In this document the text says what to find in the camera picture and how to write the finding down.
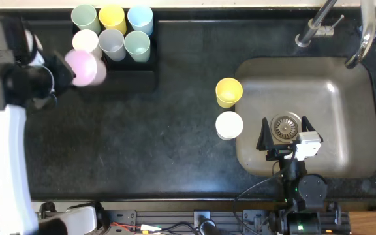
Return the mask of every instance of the cup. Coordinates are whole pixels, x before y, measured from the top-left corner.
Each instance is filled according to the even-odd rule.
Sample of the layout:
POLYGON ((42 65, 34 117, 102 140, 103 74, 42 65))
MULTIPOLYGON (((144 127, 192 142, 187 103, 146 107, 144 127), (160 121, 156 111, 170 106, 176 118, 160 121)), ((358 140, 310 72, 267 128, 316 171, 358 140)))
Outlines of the cup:
POLYGON ((72 81, 75 86, 95 86, 105 80, 107 74, 105 64, 89 52, 71 50, 66 54, 65 61, 76 75, 72 81))
POLYGON ((239 136, 243 130, 243 120, 239 114, 226 111, 219 115, 215 121, 217 135, 222 140, 231 140, 239 136))
POLYGON ((99 35, 99 47, 114 61, 125 57, 124 36, 117 29, 106 29, 99 35))
POLYGON ((217 103, 223 108, 230 108, 240 100, 243 95, 243 87, 234 78, 223 78, 215 87, 217 103))
POLYGON ((150 38, 141 31, 133 31, 124 39, 124 47, 135 62, 147 62, 150 58, 150 38))
POLYGON ((88 4, 83 4, 75 7, 70 14, 72 21, 80 29, 89 29, 96 34, 101 32, 101 27, 97 18, 97 11, 88 4))
POLYGON ((148 36, 153 33, 153 12, 147 6, 135 6, 127 13, 131 27, 136 31, 141 31, 148 36))
POLYGON ((99 11, 99 20, 106 29, 120 30, 123 35, 127 30, 124 10, 119 5, 107 5, 102 7, 99 11))
POLYGON ((72 45, 75 50, 84 50, 97 58, 102 57, 102 50, 98 46, 98 36, 92 30, 83 29, 77 32, 73 36, 72 45))

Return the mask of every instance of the faucet base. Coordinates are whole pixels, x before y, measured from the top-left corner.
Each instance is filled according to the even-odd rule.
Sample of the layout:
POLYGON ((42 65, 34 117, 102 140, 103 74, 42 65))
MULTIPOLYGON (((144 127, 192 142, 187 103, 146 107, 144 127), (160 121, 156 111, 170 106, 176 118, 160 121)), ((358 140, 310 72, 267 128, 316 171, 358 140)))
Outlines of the faucet base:
POLYGON ((297 34, 297 36, 295 37, 295 43, 299 46, 299 47, 308 47, 310 45, 310 42, 307 42, 307 43, 302 43, 298 40, 298 38, 300 37, 300 34, 297 34))

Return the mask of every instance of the white wall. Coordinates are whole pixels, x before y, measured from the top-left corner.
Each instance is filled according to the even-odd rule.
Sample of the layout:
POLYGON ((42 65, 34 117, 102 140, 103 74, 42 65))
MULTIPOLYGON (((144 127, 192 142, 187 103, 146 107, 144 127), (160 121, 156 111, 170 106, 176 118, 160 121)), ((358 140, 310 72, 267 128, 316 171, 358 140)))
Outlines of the white wall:
MULTIPOLYGON (((101 7, 117 3, 122 7, 314 7, 325 0, 0 0, 0 8, 73 8, 82 3, 101 7)), ((339 0, 336 6, 359 6, 359 0, 339 0)))

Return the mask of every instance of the faucet handle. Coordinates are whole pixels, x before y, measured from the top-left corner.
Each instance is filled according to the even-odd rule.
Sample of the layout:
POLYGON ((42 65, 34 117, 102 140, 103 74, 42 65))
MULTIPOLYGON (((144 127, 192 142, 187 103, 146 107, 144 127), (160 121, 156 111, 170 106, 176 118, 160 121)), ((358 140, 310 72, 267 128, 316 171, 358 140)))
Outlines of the faucet handle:
POLYGON ((334 34, 334 27, 342 20, 344 19, 344 15, 341 15, 340 18, 332 25, 332 26, 320 26, 320 28, 317 30, 314 37, 331 37, 334 34))

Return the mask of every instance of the sink basin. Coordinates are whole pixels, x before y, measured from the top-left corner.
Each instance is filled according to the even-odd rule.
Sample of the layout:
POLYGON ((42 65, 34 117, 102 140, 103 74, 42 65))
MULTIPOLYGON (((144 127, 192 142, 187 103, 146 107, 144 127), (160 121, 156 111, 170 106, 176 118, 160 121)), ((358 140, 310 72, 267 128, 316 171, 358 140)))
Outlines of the sink basin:
POLYGON ((240 65, 235 78, 242 83, 243 97, 235 109, 245 128, 236 149, 249 173, 270 176, 274 163, 265 160, 265 151, 256 150, 262 119, 277 130, 272 136, 275 144, 281 144, 297 137, 302 116, 324 139, 318 154, 305 160, 309 173, 339 178, 375 173, 371 78, 364 66, 347 69, 344 62, 343 58, 256 58, 240 65))

